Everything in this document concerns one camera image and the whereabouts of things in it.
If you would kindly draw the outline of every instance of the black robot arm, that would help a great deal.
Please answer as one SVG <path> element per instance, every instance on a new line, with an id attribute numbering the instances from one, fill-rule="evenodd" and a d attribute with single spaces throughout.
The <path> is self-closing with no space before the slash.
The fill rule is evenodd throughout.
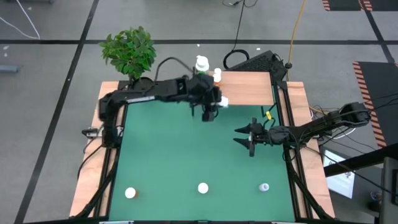
<path id="1" fill-rule="evenodd" d="M 270 130 L 265 130 L 260 123 L 257 123 L 257 119 L 253 118 L 252 123 L 235 130 L 238 133 L 249 134 L 249 137 L 247 139 L 234 138 L 234 140 L 249 149 L 249 155 L 252 157 L 255 145 L 259 143 L 285 144 L 301 148 L 314 136 L 324 135 L 326 132 L 342 126 L 348 128 L 365 126 L 370 119 L 370 113 L 363 103 L 348 103 L 340 110 L 331 111 L 322 118 L 297 127 L 275 126 Z"/>
<path id="2" fill-rule="evenodd" d="M 98 116 L 103 122 L 103 145 L 120 145 L 118 130 L 114 125 L 120 107 L 131 103 L 160 100 L 163 102 L 185 101 L 193 108 L 203 106 L 203 121 L 213 121 L 221 91 L 214 86 L 213 77 L 194 75 L 192 79 L 176 78 L 154 83 L 146 90 L 116 90 L 105 95 L 98 103 Z"/>

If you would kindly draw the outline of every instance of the black floor mat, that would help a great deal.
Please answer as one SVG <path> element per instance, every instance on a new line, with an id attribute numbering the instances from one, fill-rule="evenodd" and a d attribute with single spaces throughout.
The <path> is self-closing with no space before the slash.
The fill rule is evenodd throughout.
<path id="1" fill-rule="evenodd" d="M 398 64 L 353 62 L 354 72 L 366 107 L 372 112 L 377 145 L 398 142 Z"/>
<path id="2" fill-rule="evenodd" d="M 398 11 L 396 0 L 322 0 L 327 11 Z"/>

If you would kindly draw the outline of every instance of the green table surface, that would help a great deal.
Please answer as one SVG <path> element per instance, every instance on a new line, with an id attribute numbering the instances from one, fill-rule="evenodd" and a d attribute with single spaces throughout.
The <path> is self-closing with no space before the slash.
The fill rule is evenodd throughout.
<path id="1" fill-rule="evenodd" d="M 276 107 L 271 114 L 277 119 Z M 200 107 L 192 118 L 186 103 L 133 104 L 126 116 L 110 221 L 294 221 L 282 147 L 257 145 L 249 157 L 233 141 L 247 137 L 234 130 L 252 117 L 263 122 L 259 106 L 220 109 L 208 123 Z M 201 182 L 207 194 L 198 192 Z M 270 189 L 261 192 L 261 183 Z M 138 197 L 126 198 L 128 187 Z"/>

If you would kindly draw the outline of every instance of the wooden table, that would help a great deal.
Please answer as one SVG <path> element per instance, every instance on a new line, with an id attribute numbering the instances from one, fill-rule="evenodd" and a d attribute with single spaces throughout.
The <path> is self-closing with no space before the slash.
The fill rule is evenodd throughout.
<path id="1" fill-rule="evenodd" d="M 272 95 L 271 81 L 268 72 L 223 72 L 221 81 L 221 91 L 223 95 L 229 98 L 231 105 L 273 105 L 274 99 Z M 311 121 L 310 110 L 308 107 L 307 96 L 305 94 L 302 82 L 288 82 L 288 93 L 290 104 L 292 107 L 294 123 L 300 126 Z M 98 98 L 102 98 L 105 94 L 112 92 L 118 88 L 118 82 L 103 82 L 99 91 Z M 287 111 L 285 108 L 283 92 L 279 92 L 282 104 L 282 114 L 284 116 L 285 125 L 288 125 Z M 95 109 L 92 122 L 93 127 L 101 126 L 98 119 L 98 109 Z M 118 116 L 118 122 L 121 122 L 122 110 Z M 90 146 L 87 147 L 84 158 L 90 155 L 99 145 L 101 139 L 95 139 Z M 308 147 L 318 150 L 317 141 L 312 139 L 307 144 Z M 115 151 L 111 153 L 111 164 L 113 162 Z M 96 192 L 100 182 L 101 171 L 103 168 L 105 149 L 97 152 L 80 172 L 80 178 L 77 183 L 75 197 L 73 199 L 70 215 L 76 215 L 90 201 Z M 335 216 L 330 200 L 328 186 L 326 184 L 323 164 L 319 154 L 303 148 L 301 150 L 302 164 L 307 181 L 307 187 L 317 202 L 330 216 Z M 302 218 L 306 218 L 306 211 L 303 202 L 303 195 L 298 187 L 297 198 Z M 106 214 L 106 206 L 109 196 L 109 187 L 104 192 L 101 202 L 101 210 L 99 215 Z"/>

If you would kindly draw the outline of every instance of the yellow clip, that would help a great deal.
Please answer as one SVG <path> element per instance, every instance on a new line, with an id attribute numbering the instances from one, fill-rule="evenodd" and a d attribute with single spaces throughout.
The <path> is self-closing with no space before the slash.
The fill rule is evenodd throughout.
<path id="1" fill-rule="evenodd" d="M 269 111 L 266 112 L 268 120 L 272 119 L 271 113 Z"/>

